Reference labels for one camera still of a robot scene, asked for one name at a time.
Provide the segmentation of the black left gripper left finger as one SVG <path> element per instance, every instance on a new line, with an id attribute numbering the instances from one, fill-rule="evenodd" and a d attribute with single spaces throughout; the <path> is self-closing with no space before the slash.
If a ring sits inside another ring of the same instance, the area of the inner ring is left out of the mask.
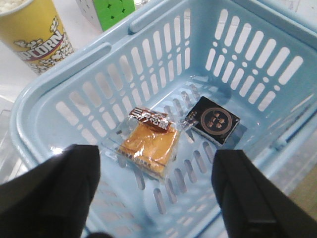
<path id="1" fill-rule="evenodd" d="M 0 186 L 2 238 L 79 238 L 100 180 L 97 146 L 72 145 Z"/>

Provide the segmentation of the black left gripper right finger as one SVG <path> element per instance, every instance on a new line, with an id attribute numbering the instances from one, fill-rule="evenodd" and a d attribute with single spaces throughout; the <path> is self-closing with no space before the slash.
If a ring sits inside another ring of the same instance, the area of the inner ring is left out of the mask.
<path id="1" fill-rule="evenodd" d="M 242 150 L 217 150 L 211 184 L 230 238 L 315 238 L 317 223 Z"/>

